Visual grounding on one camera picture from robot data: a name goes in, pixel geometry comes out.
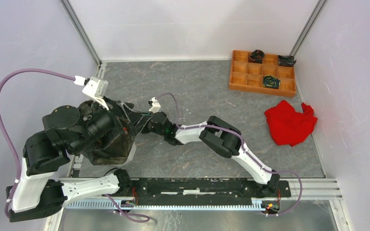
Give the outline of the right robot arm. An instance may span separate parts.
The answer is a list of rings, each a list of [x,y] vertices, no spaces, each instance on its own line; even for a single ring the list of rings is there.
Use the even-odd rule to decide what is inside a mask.
[[[216,116],[199,124],[179,125],[171,122],[164,112],[157,112],[145,123],[141,133],[158,134],[173,146],[203,142],[219,156],[241,165],[253,177],[260,195],[272,196],[278,191],[280,175],[250,150],[239,129]]]

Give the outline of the white trash bin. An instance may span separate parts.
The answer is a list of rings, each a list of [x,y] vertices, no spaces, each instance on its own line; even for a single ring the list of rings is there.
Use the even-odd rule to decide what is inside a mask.
[[[132,145],[132,147],[131,147],[131,150],[130,150],[130,152],[128,154],[128,157],[127,157],[126,161],[124,163],[122,163],[122,164],[117,164],[117,165],[114,165],[114,166],[115,167],[122,167],[122,166],[130,163],[132,161],[132,159],[134,158],[136,149],[137,149],[136,143],[134,142],[133,145]]]

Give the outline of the black trash bag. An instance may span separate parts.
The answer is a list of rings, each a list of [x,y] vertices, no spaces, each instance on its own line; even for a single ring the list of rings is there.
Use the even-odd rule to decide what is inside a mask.
[[[117,165],[126,161],[137,136],[133,128],[134,104],[131,104],[131,119],[129,134],[108,133],[96,140],[81,154],[94,166]]]

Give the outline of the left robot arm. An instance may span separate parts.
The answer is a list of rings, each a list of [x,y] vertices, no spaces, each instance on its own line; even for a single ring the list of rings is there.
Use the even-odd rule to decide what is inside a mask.
[[[82,154],[95,165],[106,160],[116,165],[132,153],[134,105],[111,99],[106,104],[106,108],[93,101],[79,107],[64,105],[43,117],[44,129],[26,140],[19,159],[21,172],[6,189],[10,222],[49,217],[84,198],[126,196],[132,191],[132,181],[123,169],[77,183],[53,179],[71,155]]]

